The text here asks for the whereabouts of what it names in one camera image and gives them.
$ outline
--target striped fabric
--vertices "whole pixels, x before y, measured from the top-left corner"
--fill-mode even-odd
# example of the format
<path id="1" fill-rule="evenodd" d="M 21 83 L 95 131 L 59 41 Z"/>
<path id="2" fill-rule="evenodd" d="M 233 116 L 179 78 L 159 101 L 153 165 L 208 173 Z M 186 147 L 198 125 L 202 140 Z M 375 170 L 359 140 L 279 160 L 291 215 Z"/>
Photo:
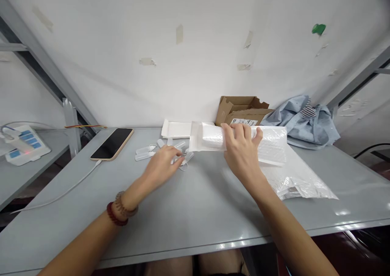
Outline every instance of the striped fabric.
<path id="1" fill-rule="evenodd" d="M 316 111 L 312 107 L 312 101 L 309 97 L 306 106 L 301 110 L 301 114 L 303 117 L 309 118 L 316 116 Z"/>

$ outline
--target phone screen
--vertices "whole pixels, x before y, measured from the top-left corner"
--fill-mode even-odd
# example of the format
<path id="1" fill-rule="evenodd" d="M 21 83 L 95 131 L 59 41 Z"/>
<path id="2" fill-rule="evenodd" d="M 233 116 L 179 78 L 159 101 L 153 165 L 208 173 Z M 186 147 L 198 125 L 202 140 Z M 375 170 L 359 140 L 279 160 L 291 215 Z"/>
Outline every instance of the phone screen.
<path id="1" fill-rule="evenodd" d="M 116 129 L 110 135 L 110 137 L 108 137 L 107 140 L 95 151 L 91 158 L 112 158 L 132 131 L 133 129 Z"/>

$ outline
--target beaded bracelet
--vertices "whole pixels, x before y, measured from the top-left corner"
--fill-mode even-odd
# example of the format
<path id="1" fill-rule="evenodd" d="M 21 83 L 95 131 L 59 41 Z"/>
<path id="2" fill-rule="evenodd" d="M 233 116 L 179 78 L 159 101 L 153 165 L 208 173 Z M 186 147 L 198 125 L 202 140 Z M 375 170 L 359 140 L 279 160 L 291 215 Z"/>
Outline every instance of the beaded bracelet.
<path id="1" fill-rule="evenodd" d="M 129 221 L 129 219 L 127 218 L 125 221 L 120 221 L 118 218 L 116 218 L 114 213 L 113 213 L 112 205 L 113 205 L 113 202 L 110 202 L 107 205 L 107 213 L 108 213 L 108 216 L 110 217 L 110 219 L 112 220 L 112 222 L 117 226 L 126 225 L 127 222 Z"/>
<path id="2" fill-rule="evenodd" d="M 138 212 L 138 205 L 137 207 L 134 209 L 134 210 L 127 210 L 123 204 L 122 204 L 122 195 L 124 194 L 124 191 L 120 191 L 116 198 L 115 198 L 115 207 L 119 210 L 119 212 L 121 213 L 122 216 L 124 217 L 131 217 L 133 216 L 135 213 Z"/>

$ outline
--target metal table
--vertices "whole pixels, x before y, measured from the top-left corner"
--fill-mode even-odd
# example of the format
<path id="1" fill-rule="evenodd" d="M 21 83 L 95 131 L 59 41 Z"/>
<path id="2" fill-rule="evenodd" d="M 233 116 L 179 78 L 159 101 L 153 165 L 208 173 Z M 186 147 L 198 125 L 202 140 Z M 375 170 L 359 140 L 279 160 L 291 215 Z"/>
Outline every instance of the metal table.
<path id="1" fill-rule="evenodd" d="M 91 154 L 112 131 L 100 131 L 30 206 L 62 194 L 84 176 L 95 164 L 89 159 Z M 160 132 L 135 129 L 115 160 L 101 163 L 64 198 L 19 214 L 0 233 L 0 274 L 37 274 L 104 211 L 118 191 L 142 174 L 148 160 L 136 162 L 135 150 L 155 143 Z M 335 147 L 294 150 L 340 198 L 285 200 L 309 235 L 390 224 L 387 180 Z M 178 170 L 140 204 L 138 214 L 111 244 L 99 268 L 270 241 L 267 223 L 223 154 L 198 152 L 186 172 Z"/>
<path id="2" fill-rule="evenodd" d="M 51 152 L 21 166 L 10 164 L 4 157 L 0 161 L 0 210 L 69 149 L 68 136 L 64 132 L 38 132 L 38 135 Z"/>

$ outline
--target white bubble mailer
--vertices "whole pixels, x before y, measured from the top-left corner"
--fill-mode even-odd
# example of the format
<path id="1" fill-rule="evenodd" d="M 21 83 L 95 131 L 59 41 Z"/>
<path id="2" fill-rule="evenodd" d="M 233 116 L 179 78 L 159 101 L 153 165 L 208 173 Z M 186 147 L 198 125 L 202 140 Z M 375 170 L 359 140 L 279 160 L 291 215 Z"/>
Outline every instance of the white bubble mailer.
<path id="1" fill-rule="evenodd" d="M 256 127 L 252 127 L 252 137 Z M 293 197 L 338 199 L 317 174 L 287 144 L 284 127 L 260 126 L 260 168 L 281 200 Z M 189 151 L 224 151 L 223 130 L 192 122 Z"/>
<path id="2" fill-rule="evenodd" d="M 263 139 L 258 148 L 258 160 L 277 166 L 284 165 L 286 163 L 285 147 L 287 146 L 285 127 L 251 127 L 252 138 L 256 135 L 257 127 L 263 131 Z M 221 127 L 193 122 L 189 151 L 225 151 L 226 145 L 223 136 Z"/>
<path id="3" fill-rule="evenodd" d="M 289 145 L 286 157 L 287 162 L 283 166 L 260 164 L 267 181 L 281 200 L 293 197 L 338 199 Z"/>

